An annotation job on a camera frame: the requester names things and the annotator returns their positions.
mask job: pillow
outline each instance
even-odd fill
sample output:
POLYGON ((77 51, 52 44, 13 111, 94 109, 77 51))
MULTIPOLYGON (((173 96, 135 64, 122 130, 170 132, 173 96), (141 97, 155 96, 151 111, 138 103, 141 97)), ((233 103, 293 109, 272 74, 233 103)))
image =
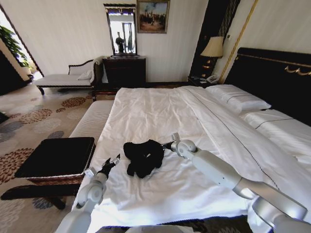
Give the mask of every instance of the pillow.
POLYGON ((260 98, 233 85, 209 86, 206 90, 236 114, 240 114, 242 111, 251 112, 271 107, 260 98))
POLYGON ((82 73, 77 80, 87 80, 92 78, 92 70, 87 70, 86 72, 82 73))
POLYGON ((240 116, 311 172, 311 127, 277 110, 240 116))

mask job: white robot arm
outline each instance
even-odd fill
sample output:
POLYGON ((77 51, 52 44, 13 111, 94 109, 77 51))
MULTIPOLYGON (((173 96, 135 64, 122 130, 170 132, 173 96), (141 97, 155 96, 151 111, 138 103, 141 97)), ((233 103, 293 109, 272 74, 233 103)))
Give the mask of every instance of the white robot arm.
POLYGON ((303 205, 264 182, 243 178, 216 155, 199 149, 190 140, 180 140, 178 133, 174 133, 172 138, 173 142, 163 144, 164 149, 190 159, 199 171, 216 184, 232 189, 243 198, 256 199, 253 210, 276 233, 311 232, 311 225, 302 221, 307 213, 303 205))
POLYGON ((95 205, 103 200, 109 172, 119 161, 120 155, 112 161, 108 159, 103 164, 102 169, 93 176, 90 183, 78 193, 76 206, 64 217, 55 233, 87 232, 91 223, 91 213, 95 205))

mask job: framed painting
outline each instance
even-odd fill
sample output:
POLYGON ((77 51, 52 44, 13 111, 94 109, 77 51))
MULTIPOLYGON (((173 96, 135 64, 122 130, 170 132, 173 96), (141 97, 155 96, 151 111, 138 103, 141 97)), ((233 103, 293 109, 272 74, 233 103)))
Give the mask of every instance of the framed painting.
POLYGON ((137 0, 138 33, 166 33, 170 0, 137 0))

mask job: white wall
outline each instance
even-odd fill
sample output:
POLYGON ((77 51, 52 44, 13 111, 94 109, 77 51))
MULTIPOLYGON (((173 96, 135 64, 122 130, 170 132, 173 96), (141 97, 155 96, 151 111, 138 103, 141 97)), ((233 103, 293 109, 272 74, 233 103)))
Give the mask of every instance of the white wall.
MULTIPOLYGON (((250 9, 249 4, 248 0, 241 0, 238 9, 245 8, 247 11, 248 8, 250 9)), ((239 47, 250 47, 311 53, 310 9, 310 0, 259 0, 237 49, 239 47)), ((245 13, 248 14, 249 10, 243 15, 238 14, 237 11, 233 21, 246 18, 245 13)), ((229 31, 235 32, 235 34, 240 33, 241 25, 244 24, 245 20, 242 21, 239 24, 232 23, 229 31)), ((226 55, 231 53, 234 43, 230 42, 230 46, 225 47, 226 55)), ((236 53, 237 51, 235 51, 224 77, 228 75, 236 53)), ((221 74, 226 61, 225 56, 219 59, 215 72, 221 74)))
MULTIPOLYGON (((171 0, 167 34, 137 34, 147 57, 147 81, 185 81, 208 0, 171 0)), ((0 0, 44 75, 67 73, 100 55, 112 55, 103 3, 135 0, 0 0)))

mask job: mirror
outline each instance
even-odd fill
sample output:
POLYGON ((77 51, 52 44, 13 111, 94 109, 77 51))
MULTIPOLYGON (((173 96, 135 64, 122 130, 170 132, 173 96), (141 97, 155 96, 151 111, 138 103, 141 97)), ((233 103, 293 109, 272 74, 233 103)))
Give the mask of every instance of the mirror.
POLYGON ((104 4, 113 55, 137 55, 135 4, 104 4))

